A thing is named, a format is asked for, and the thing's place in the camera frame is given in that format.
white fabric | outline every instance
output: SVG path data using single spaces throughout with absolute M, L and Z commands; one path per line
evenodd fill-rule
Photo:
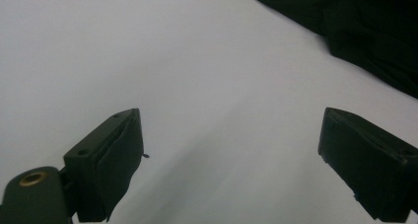
M 417 100 L 255 0 L 0 0 L 1 198 L 139 108 L 109 223 L 376 223 L 317 155 L 326 107 L 418 144 Z

